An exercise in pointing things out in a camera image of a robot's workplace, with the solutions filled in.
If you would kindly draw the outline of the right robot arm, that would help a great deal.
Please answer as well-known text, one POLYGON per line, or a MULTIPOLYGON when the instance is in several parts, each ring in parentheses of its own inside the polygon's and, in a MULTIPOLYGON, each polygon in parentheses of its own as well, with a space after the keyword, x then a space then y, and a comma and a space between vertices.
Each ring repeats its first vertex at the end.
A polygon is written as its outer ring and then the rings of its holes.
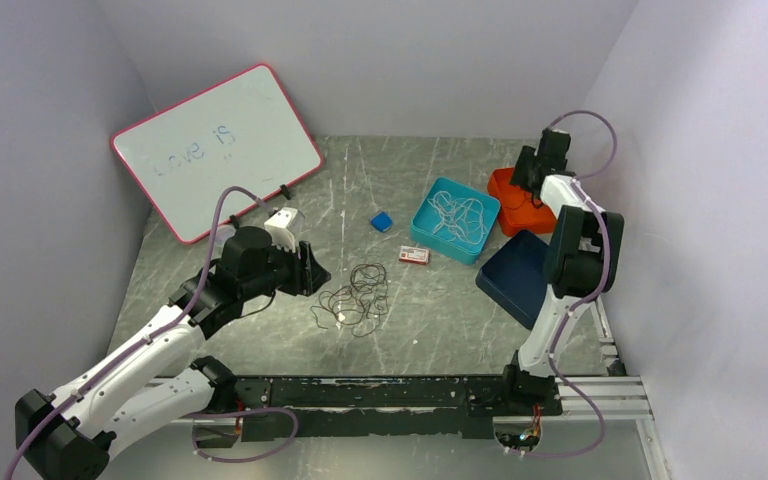
POLYGON ((499 389, 502 406, 513 414, 553 396, 572 328, 617 273, 624 218, 598 206, 566 169, 570 145, 568 133, 546 128, 537 147, 523 149, 514 170, 513 184, 536 196, 556 226, 543 266, 544 301, 499 389))

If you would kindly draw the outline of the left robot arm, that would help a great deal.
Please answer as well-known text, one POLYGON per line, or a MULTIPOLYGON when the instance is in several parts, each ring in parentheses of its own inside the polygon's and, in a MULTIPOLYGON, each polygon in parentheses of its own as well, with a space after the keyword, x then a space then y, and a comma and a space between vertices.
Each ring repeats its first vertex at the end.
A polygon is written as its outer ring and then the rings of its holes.
POLYGON ((239 406, 238 380, 212 356, 191 361, 156 388, 146 384, 240 319, 246 302, 278 292, 311 296, 330 281, 307 241, 245 226, 186 280, 137 334, 50 394, 15 405, 17 456, 44 479, 96 479, 130 444, 182 416, 221 416, 239 406))

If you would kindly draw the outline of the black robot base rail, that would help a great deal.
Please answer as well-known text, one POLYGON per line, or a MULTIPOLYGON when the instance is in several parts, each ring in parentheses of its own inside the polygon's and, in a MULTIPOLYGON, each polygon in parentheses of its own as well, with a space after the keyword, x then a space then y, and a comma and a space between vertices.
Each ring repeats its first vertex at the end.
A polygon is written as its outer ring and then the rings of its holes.
POLYGON ((212 395, 211 414, 250 412, 245 442, 300 437, 458 434, 491 439, 501 417, 563 412, 553 378, 501 375, 238 376, 212 395))

